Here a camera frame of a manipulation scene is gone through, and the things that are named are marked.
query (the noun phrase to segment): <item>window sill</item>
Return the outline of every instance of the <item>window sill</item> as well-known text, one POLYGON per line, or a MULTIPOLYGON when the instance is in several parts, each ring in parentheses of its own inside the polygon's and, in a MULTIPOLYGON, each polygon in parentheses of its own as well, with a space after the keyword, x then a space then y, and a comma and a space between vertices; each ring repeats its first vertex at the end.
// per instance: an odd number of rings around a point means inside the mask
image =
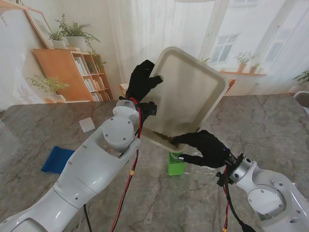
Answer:
POLYGON ((257 6, 258 2, 231 3, 229 7, 251 7, 257 6))
POLYGON ((248 72, 228 72, 228 71, 220 71, 224 74, 232 74, 232 75, 244 75, 244 76, 266 76, 266 73, 248 73, 248 72))

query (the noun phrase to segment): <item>white pot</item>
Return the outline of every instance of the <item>white pot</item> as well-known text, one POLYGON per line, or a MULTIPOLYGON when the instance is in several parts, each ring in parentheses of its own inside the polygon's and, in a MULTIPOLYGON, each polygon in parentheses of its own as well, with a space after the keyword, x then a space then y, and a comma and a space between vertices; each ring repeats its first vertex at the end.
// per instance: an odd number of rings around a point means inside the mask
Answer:
POLYGON ((66 102, 66 99, 62 95, 51 95, 50 99, 54 100, 55 102, 58 102, 58 103, 66 102))
POLYGON ((62 41, 62 40, 52 40, 52 42, 53 42, 54 48, 57 48, 57 49, 68 49, 66 47, 65 42, 62 41))
POLYGON ((67 40, 71 47, 78 47, 81 52, 87 52, 87 44, 83 36, 67 36, 67 40))
POLYGON ((306 86, 293 86, 292 88, 290 88, 290 90, 288 91, 288 93, 297 93, 299 91, 302 91, 306 88, 306 86))
POLYGON ((69 42, 68 42, 68 40, 67 40, 67 38, 66 37, 63 37, 63 42, 66 44, 66 46, 67 47, 69 47, 70 45, 69 45, 69 42))

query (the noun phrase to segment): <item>green plant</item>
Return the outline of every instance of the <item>green plant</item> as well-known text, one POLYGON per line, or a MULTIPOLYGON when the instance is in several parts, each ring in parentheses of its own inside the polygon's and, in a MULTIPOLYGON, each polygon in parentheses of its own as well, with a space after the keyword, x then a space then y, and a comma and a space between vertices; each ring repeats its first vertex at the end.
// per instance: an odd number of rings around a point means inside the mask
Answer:
POLYGON ((235 56, 236 60, 240 64, 246 64, 250 60, 256 58, 258 55, 251 54, 251 52, 240 52, 237 56, 235 56))
POLYGON ((309 81, 309 70, 302 72, 299 76, 293 78, 292 80, 297 79, 299 85, 301 86, 303 83, 309 81))
POLYGON ((20 4, 20 5, 23 5, 24 6, 24 3, 21 1, 21 0, 14 0, 17 4, 20 4))
POLYGON ((73 22, 72 25, 69 25, 66 22, 65 14, 62 15, 61 21, 56 19, 56 22, 60 24, 59 28, 61 29, 61 33, 63 36, 83 36, 86 40, 87 45, 91 48, 92 53, 95 53, 95 50, 90 42, 94 40, 100 43, 101 41, 98 38, 94 37, 92 34, 84 31, 85 28, 92 27, 90 24, 87 23, 79 25, 78 23, 73 22))
POLYGON ((203 64, 209 64, 210 63, 210 57, 209 58, 207 58, 207 59, 205 59, 205 60, 203 60, 203 58, 201 59, 201 62, 203 63, 203 64))
POLYGON ((56 94, 58 89, 69 87, 68 84, 61 83, 57 78, 46 77, 43 79, 40 75, 34 75, 36 78, 27 78, 32 86, 43 89, 45 92, 56 94))
POLYGON ((50 33, 49 34, 49 39, 50 40, 58 40, 58 41, 61 41, 63 38, 62 36, 62 33, 60 31, 56 31, 56 32, 53 32, 53 33, 50 33))

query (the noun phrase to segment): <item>marble table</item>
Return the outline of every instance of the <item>marble table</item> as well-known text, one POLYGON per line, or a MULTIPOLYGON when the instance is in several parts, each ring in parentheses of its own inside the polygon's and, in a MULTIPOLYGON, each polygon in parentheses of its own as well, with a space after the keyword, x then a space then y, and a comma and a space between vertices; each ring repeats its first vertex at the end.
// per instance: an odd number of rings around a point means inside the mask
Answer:
MULTIPOLYGON (((57 145, 76 149, 112 116, 115 102, 35 104, 10 107, 0 121, 0 221, 30 207, 57 180, 41 167, 57 145)), ((224 97, 203 129, 214 133, 234 155, 244 153, 263 169, 283 173, 309 199, 309 117, 288 95, 224 97)), ((187 152, 196 150, 187 148, 187 152)), ((220 232, 226 199, 216 185, 217 170, 188 164, 181 176, 168 176, 167 151, 142 140, 136 173, 127 192, 117 232, 220 232)), ((133 160, 88 204, 94 232, 110 231, 133 160)), ((239 217, 261 232, 246 194, 230 187, 239 217)), ((64 231, 78 231, 81 212, 64 231)), ((88 231, 82 215, 81 231, 88 231)), ((241 231, 232 215, 229 231, 241 231)))

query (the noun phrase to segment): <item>blue cloth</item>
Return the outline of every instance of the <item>blue cloth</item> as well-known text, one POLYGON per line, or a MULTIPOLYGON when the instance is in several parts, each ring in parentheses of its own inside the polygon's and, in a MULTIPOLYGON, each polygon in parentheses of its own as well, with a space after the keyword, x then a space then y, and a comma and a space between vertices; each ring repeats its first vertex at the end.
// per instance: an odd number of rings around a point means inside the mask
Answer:
POLYGON ((68 159, 74 153, 72 150, 67 150, 54 146, 52 152, 49 154, 45 164, 42 167, 43 172, 51 172, 61 174, 66 166, 68 159))

